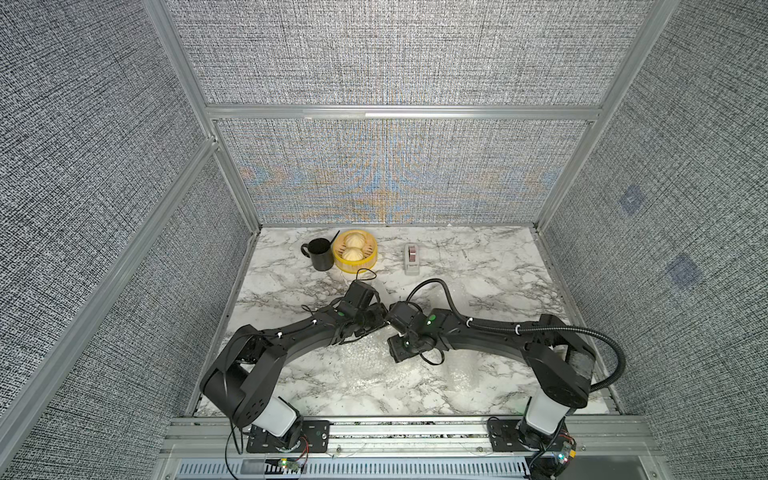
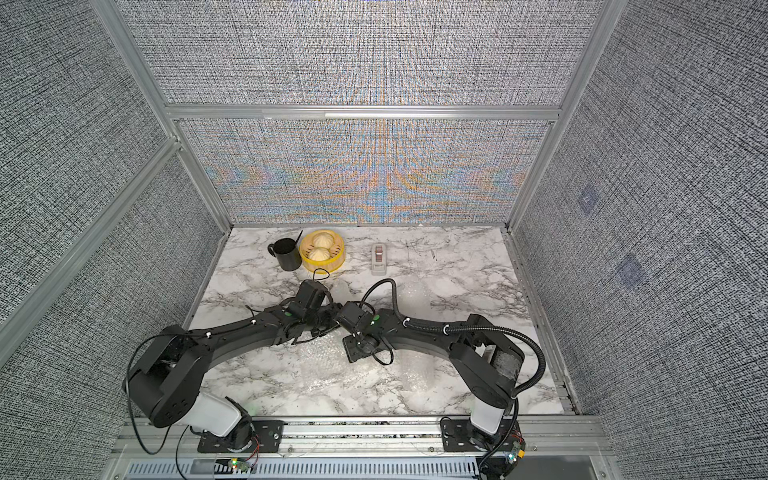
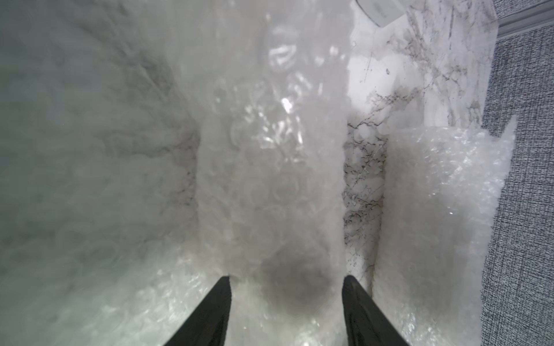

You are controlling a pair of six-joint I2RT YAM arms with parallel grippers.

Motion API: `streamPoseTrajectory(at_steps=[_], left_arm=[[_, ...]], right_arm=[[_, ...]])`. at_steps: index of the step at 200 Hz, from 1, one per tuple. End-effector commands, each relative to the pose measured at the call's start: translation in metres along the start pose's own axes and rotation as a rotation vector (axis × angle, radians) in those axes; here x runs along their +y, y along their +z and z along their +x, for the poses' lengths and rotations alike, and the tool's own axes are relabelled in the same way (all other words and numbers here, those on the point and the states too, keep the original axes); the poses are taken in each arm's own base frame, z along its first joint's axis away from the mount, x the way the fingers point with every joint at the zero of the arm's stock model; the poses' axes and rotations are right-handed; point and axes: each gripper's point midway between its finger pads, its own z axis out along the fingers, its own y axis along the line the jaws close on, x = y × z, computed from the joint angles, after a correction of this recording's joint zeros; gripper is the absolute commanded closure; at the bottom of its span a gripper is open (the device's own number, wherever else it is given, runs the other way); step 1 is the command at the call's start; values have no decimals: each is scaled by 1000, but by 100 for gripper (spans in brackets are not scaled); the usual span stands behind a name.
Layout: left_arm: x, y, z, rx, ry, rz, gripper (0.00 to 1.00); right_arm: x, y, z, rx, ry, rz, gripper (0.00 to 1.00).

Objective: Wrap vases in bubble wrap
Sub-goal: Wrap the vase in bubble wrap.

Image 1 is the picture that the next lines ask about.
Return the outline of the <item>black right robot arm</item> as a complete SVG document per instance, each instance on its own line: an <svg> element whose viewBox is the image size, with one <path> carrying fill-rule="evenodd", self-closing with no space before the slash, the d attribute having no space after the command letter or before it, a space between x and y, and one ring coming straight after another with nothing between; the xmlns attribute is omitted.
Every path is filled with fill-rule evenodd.
<svg viewBox="0 0 768 480"><path fill-rule="evenodd" d="M595 350L554 315L509 323L464 317L449 309L425 314L401 301L390 307L386 322L398 332L388 339L397 363L434 349L478 351L525 363L539 387L520 423L522 435L547 440L557 436L565 417L586 407L595 389Z"/></svg>

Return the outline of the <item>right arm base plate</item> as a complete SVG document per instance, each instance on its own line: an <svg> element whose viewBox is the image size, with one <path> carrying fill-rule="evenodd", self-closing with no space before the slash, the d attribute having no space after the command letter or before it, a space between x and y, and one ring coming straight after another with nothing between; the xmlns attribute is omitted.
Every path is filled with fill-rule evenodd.
<svg viewBox="0 0 768 480"><path fill-rule="evenodd" d="M491 416L486 421L486 429L494 453L535 455L544 451L547 455L561 453L568 457L577 447L565 424L560 426L558 433L546 435L524 425L522 417Z"/></svg>

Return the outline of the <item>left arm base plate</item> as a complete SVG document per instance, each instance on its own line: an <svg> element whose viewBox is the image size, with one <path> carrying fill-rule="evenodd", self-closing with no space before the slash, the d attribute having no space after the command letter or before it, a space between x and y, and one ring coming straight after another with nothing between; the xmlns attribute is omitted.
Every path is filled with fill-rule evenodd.
<svg viewBox="0 0 768 480"><path fill-rule="evenodd" d="M330 439L331 422L302 419L284 435L275 436L268 430L252 427L246 445L248 453L288 454L298 456L309 453L326 453Z"/></svg>

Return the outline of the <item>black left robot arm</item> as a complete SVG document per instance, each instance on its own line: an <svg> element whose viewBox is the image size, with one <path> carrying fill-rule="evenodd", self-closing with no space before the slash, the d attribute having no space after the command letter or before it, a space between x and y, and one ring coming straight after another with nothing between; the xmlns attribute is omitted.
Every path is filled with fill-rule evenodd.
<svg viewBox="0 0 768 480"><path fill-rule="evenodd" d="M358 340L385 325L386 306L376 289L355 280L339 299L286 327L239 328L200 381L200 391L242 429L260 428L293 445L303 418L274 394L283 367L314 350Z"/></svg>

